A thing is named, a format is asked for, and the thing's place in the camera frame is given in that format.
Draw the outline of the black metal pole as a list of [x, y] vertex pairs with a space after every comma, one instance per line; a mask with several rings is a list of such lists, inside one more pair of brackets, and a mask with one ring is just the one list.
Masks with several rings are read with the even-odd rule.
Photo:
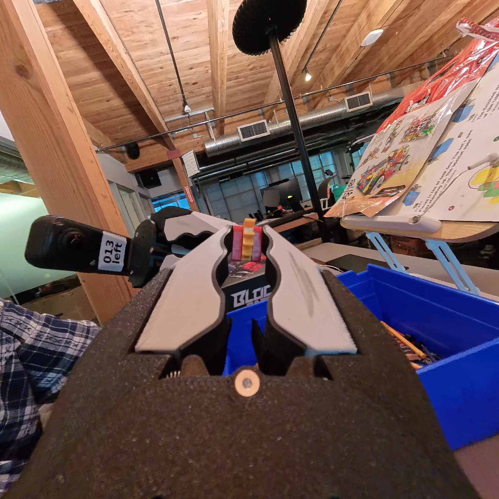
[[290, 5], [286, 1], [242, 1], [234, 16], [232, 35], [236, 47], [244, 54], [256, 56], [268, 51], [272, 53], [310, 200], [318, 215], [321, 240], [329, 242], [330, 232], [325, 222], [280, 47], [303, 21], [306, 6], [307, 1], [290, 1]]

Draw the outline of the black flat tablet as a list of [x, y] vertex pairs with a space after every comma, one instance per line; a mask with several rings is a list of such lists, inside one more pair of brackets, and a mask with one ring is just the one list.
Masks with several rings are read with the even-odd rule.
[[329, 260], [326, 265], [332, 266], [342, 272], [353, 271], [361, 273], [367, 270], [368, 265], [377, 265], [379, 267], [390, 269], [385, 261], [361, 257], [354, 254], [346, 254], [341, 257]]

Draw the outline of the pile of colourful toy pieces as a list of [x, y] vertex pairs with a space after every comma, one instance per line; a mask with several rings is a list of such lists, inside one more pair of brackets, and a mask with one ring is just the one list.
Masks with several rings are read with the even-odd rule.
[[416, 371], [440, 361], [441, 358], [438, 355], [431, 352], [425, 343], [416, 340], [413, 335], [402, 334], [384, 321], [381, 321], [381, 324], [396, 340], [405, 357]]

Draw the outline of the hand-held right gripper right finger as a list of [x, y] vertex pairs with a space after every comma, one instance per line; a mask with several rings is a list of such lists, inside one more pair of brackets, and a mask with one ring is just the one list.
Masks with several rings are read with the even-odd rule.
[[356, 354], [357, 346], [318, 264], [269, 226], [267, 264], [277, 273], [267, 302], [272, 327], [308, 358]]

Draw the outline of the tilted board stand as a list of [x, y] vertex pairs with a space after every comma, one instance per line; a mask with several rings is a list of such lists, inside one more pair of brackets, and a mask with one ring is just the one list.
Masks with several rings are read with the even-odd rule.
[[343, 228], [365, 232], [389, 267], [407, 273], [388, 248], [381, 234], [397, 235], [423, 240], [460, 291], [480, 296], [448, 243], [471, 242], [498, 232], [498, 222], [440, 221], [428, 215], [348, 215], [342, 217]]

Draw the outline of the black computer monitor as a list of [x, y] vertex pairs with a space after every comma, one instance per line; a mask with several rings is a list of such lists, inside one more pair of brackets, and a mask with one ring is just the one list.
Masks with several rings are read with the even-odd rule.
[[283, 209], [291, 209], [293, 212], [301, 211], [303, 208], [298, 179], [286, 179], [274, 183], [260, 190], [262, 201], [266, 211], [273, 211], [281, 206]]

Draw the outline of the white air vent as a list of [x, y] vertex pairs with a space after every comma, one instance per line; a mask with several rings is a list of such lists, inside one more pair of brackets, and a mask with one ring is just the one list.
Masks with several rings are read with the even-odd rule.
[[243, 124], [237, 127], [238, 136], [242, 143], [270, 136], [270, 129], [266, 119]]
[[373, 106], [372, 94], [370, 91], [347, 96], [344, 98], [344, 102], [348, 113]]

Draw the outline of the silver ventilation duct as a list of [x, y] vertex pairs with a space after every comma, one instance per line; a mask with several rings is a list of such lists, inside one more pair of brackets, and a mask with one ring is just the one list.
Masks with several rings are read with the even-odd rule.
[[[421, 81], [411, 83], [408, 85], [397, 86], [377, 93], [372, 93], [371, 90], [365, 90], [365, 91], [370, 91], [372, 94], [373, 106], [371, 107], [348, 113], [346, 111], [345, 102], [343, 98], [335, 105], [323, 107], [320, 109], [315, 109], [306, 112], [302, 115], [298, 115], [298, 121], [302, 130], [315, 128], [321, 125], [332, 123], [342, 118], [358, 115], [361, 111], [365, 111], [366, 109], [371, 109], [372, 107], [380, 107], [387, 104], [395, 103], [396, 101], [403, 99], [411, 91], [415, 90], [419, 85], [421, 85]], [[239, 150], [248, 145], [253, 145], [258, 140], [276, 139], [278, 137], [292, 133], [292, 128], [289, 118], [274, 123], [268, 122], [268, 126], [271, 133], [270, 136], [268, 137], [242, 143], [238, 136], [238, 132], [235, 131], [231, 134], [221, 135], [220, 137], [205, 141], [203, 144], [204, 151], [208, 157], [214, 157], [220, 154]]]

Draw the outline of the blue plastic bin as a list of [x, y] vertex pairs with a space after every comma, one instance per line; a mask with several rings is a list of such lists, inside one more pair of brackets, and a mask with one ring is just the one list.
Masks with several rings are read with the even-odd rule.
[[[355, 355], [318, 359], [318, 373], [373, 400], [430, 438], [433, 407], [453, 451], [498, 434], [498, 303], [368, 265], [335, 276]], [[381, 324], [422, 341], [440, 361], [416, 371]]]

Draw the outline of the person's left forearm plaid sleeve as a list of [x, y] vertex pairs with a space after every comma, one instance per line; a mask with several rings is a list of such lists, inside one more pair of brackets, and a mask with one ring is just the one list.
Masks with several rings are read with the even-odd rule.
[[1, 495], [41, 438], [40, 407], [55, 401], [101, 328], [1, 299]]

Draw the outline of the white instruction sheet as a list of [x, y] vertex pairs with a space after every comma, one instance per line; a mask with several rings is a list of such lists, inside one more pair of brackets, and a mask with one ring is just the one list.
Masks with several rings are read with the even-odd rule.
[[498, 222], [498, 57], [452, 116], [399, 215]]

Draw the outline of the red yellow toy construction piece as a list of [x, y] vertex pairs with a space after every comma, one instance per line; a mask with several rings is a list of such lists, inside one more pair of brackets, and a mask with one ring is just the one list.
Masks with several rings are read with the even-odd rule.
[[256, 225], [256, 220], [246, 218], [242, 224], [232, 228], [233, 261], [253, 262], [258, 264], [262, 260], [262, 227]]

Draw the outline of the black box with red print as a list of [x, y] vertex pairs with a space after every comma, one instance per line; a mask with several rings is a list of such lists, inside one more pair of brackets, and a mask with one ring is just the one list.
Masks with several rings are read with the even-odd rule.
[[228, 277], [221, 286], [225, 295], [225, 311], [231, 312], [268, 299], [272, 286], [265, 278], [265, 259], [260, 262], [228, 263]]

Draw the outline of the wooden post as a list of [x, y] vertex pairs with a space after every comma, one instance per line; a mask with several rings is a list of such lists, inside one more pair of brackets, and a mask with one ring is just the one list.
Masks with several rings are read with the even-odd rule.
[[129, 235], [32, 1], [1, 1], [1, 112], [50, 214]]

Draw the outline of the colourful toy package bag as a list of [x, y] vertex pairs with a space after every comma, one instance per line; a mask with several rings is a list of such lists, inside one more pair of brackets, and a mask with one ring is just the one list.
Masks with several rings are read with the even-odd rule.
[[498, 40], [475, 39], [408, 93], [369, 142], [326, 217], [372, 217], [401, 197], [497, 54]]

